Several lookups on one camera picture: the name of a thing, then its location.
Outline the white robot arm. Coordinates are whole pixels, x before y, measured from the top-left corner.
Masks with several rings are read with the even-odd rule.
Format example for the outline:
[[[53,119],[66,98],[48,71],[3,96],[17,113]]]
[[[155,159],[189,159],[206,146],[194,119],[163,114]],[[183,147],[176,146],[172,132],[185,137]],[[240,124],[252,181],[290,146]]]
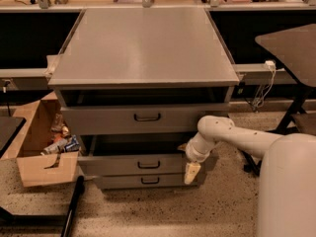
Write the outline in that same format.
[[[190,184],[220,142],[262,160],[257,237],[316,237],[316,136],[280,135],[238,127],[225,117],[205,116],[185,148]]]

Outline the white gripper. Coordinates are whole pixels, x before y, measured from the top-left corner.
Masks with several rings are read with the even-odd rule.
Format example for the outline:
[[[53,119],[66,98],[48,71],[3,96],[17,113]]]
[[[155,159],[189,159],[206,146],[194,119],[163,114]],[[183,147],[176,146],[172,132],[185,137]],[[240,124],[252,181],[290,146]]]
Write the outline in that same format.
[[[200,170],[200,163],[204,162],[211,150],[214,148],[212,139],[206,140],[200,133],[197,133],[188,143],[178,146],[178,150],[186,151],[188,159],[191,161],[186,164],[184,183],[191,184]]]

